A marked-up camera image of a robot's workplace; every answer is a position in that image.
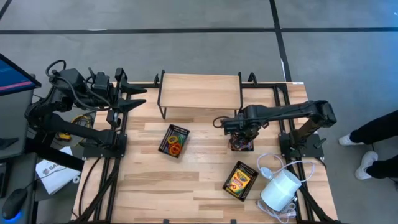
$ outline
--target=white sneaker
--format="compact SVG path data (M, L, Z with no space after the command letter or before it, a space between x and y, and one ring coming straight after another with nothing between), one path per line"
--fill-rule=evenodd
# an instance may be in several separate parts
M341 144L342 146L357 146L357 145L363 145L363 142L360 143L355 143L352 142L351 139L349 138L350 134L347 134L341 138L338 139L338 143Z
M361 162L360 167L358 169L356 169L356 171L355 171L355 177L358 180L365 180L365 179L372 178L372 176L370 176L366 172L366 168L371 166L373 164L373 162L377 161L378 159L379 159L379 156L374 151L369 151L369 152L365 153L365 155L363 155L363 157L362 157L362 162Z

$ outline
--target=wooden tabletop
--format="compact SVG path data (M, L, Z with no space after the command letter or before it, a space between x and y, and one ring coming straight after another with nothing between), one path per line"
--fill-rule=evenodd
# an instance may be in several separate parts
M287 83L290 103L307 101L304 85ZM148 89L134 98L144 98L147 103L133 109L127 120L128 146L121 160L118 187L113 208L113 223L278 223L275 218L260 211L256 206L265 178L257 178L245 202L240 202L222 189L222 185L236 162L242 161L257 170L257 158L266 152L280 154L278 122L271 122L254 140L254 152L232 152L227 148L229 136L216 129L212 121L217 116L234 116L231 110L203 108L170 108L163 120L157 106L158 89ZM243 89L244 106L250 104L275 106L271 89ZM299 128L305 118L295 119ZM158 151L159 144L169 126L174 124L190 130L179 159ZM106 112L98 112L95 129L110 128ZM83 168L74 212L78 211L81 188L88 170L96 159L88 159ZM83 208L87 207L98 192L103 159L93 169L83 196ZM317 161L315 173L308 181L310 193L319 206L331 218L337 214L330 192L325 168ZM277 170L279 161L272 156L264 157L262 166ZM306 176L311 165L305 167ZM104 218L108 196L105 196L101 217ZM306 219L302 198L299 199L303 219Z
M170 74L163 77L163 107L239 109L241 94L237 75Z

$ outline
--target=white paper bag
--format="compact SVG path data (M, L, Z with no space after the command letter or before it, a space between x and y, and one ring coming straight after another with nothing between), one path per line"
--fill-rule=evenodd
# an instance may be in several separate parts
M60 151L72 155L72 150L70 149L69 146L64 147ZM69 181L71 181L74 177L80 175L79 171L70 168L65 168L64 166L58 165L54 162L50 162L47 160L43 160L40 163L36 164L36 173L39 176L39 178L42 178L41 181L50 195L59 191L63 186L69 183Z

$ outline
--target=black pants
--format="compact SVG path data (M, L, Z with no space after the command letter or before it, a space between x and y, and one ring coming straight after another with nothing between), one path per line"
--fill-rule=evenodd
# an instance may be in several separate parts
M350 139L355 143L372 144L398 135L398 110L374 119L351 133ZM398 177L398 156L386 161L376 161L366 169L374 178Z

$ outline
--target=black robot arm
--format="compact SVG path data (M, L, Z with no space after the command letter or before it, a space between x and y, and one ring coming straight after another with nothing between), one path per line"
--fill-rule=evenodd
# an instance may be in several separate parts
M63 70L49 70L56 63L63 63ZM47 69L49 82L52 87L45 98L28 106L25 117L29 126L36 131L45 133L68 133L94 140L99 146L115 146L119 141L119 134L114 130L97 131L77 124L64 121L58 112L72 109L73 104L81 109L108 111L107 121L112 127L120 125L119 113L125 113L143 104L146 100L123 99L122 94L140 94L147 90L127 82L127 76L122 68L116 69L116 86L109 82L109 76L103 72L94 72L89 68L90 76L86 79L75 68L66 69L66 63L58 60Z
M259 134L261 128L266 128L270 121L284 119L308 118L299 129L291 132L292 146L299 144L319 128L328 128L336 123L336 117L331 105L324 100L307 101L296 105L268 108L262 105L249 105L242 109L234 118L221 120L225 134L235 137L234 145L245 145Z

